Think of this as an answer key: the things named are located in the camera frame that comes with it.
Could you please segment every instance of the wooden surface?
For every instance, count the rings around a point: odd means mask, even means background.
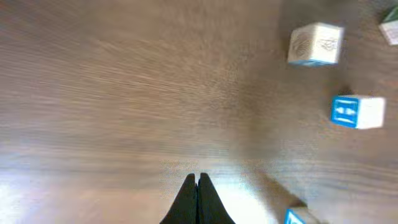
[[[237,223],[297,199],[330,223],[396,223],[397,1],[0,1],[0,223],[158,223],[209,173]],[[346,27],[339,65],[286,64],[291,31]],[[332,125],[341,90],[385,127]]]

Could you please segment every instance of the blue side of block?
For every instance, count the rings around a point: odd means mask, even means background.
[[[314,60],[314,59],[297,60],[297,61],[289,62],[289,63],[291,63],[292,65],[303,65],[303,66],[308,66],[308,67],[318,67],[318,66],[323,66],[323,65],[332,65],[332,63],[323,62],[323,61]]]
[[[289,218],[290,214],[292,214],[301,223],[292,222],[292,220]],[[286,210],[285,224],[305,224],[305,222],[298,215],[296,215],[291,209],[288,209],[288,210]]]
[[[335,96],[331,106],[331,121],[335,124],[356,128],[358,124],[359,100]]]

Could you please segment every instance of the small box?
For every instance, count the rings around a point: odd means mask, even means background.
[[[317,22],[292,32],[288,61],[316,67],[338,63],[344,28]]]
[[[336,96],[331,107],[331,121],[348,128],[369,129],[383,126],[386,100],[383,97]]]
[[[317,224],[320,223],[307,207],[290,208],[286,211],[285,224]]]
[[[382,21],[380,30],[390,45],[398,44],[398,7],[395,7]]]

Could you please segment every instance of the blue and white cube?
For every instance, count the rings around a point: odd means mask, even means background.
[[[331,107],[331,121],[356,129],[380,128],[384,122],[386,99],[383,97],[336,96]]]
[[[307,207],[290,208],[286,211],[285,224],[316,224],[320,223]]]
[[[338,63],[344,28],[317,22],[295,29],[290,39],[291,64],[317,67]]]

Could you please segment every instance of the green and white cube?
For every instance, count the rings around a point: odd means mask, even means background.
[[[316,67],[338,63],[344,28],[317,22],[295,29],[290,38],[291,64]]]
[[[380,29],[390,45],[398,45],[398,7],[383,20]]]

